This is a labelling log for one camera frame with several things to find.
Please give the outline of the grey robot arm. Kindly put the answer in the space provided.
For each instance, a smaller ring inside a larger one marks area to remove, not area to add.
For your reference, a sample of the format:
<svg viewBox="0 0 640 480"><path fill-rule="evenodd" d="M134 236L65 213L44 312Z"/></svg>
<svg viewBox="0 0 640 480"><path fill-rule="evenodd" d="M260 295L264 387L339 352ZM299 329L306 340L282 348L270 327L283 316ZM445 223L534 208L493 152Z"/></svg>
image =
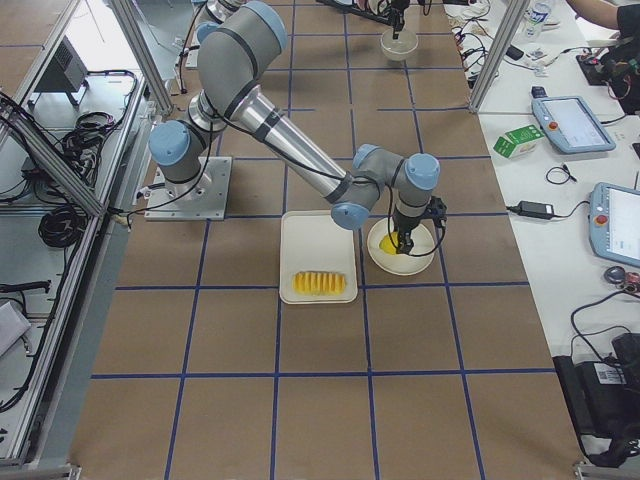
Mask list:
<svg viewBox="0 0 640 480"><path fill-rule="evenodd" d="M158 125L149 137L151 156L166 184L194 185L204 171L200 155L232 127L285 161L331 204L332 219L344 229L361 228L389 188L397 195L391 241L397 253L411 254L411 234L422 220L445 227L446 206L432 194L440 174L438 160L429 154L404 158L364 144L353 158L353 171L342 169L261 91L261 75L286 44L283 21L261 1L240 6L201 39L201 92L184 118Z"/></svg>
<svg viewBox="0 0 640 480"><path fill-rule="evenodd" d="M281 20L276 19L275 11L261 1L194 1L194 4L204 6L204 10L211 20L210 24L202 23L197 29L199 42L215 30L244 5L256 7L262 15L264 22L271 28L273 34L280 42L280 50L287 45L287 33ZM418 44L417 35L405 29L405 11L409 1L330 1L321 0L319 4L337 9L341 13L347 13L362 17L390 27L381 40L382 45L391 47L404 47L413 49Z"/></svg>

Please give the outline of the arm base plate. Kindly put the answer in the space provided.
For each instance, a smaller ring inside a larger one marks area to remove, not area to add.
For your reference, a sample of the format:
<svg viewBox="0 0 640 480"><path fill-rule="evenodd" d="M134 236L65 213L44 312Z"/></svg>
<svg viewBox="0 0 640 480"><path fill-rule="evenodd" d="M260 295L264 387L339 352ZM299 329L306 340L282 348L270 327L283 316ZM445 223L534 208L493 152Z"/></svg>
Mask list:
<svg viewBox="0 0 640 480"><path fill-rule="evenodd" d="M203 172L184 184L165 179L156 168L154 183L161 183L145 195L144 216L149 221L221 221L225 217L233 158L200 156Z"/></svg>

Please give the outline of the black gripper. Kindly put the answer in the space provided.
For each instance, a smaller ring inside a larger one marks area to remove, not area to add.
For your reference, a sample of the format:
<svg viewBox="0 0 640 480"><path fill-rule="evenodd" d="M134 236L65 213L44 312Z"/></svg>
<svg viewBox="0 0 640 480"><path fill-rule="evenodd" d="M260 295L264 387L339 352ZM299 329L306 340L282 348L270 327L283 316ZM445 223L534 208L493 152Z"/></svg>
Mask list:
<svg viewBox="0 0 640 480"><path fill-rule="evenodd" d="M409 0L392 0L390 2L392 39L397 40L403 29L403 12L409 7Z"/></svg>
<svg viewBox="0 0 640 480"><path fill-rule="evenodd" d="M423 217L424 212L418 213L417 215L405 215L397 208L393 210L392 220L394 230L397 233L396 252L398 254L411 254L414 247L414 242L411 238L411 231L420 225Z"/></svg>

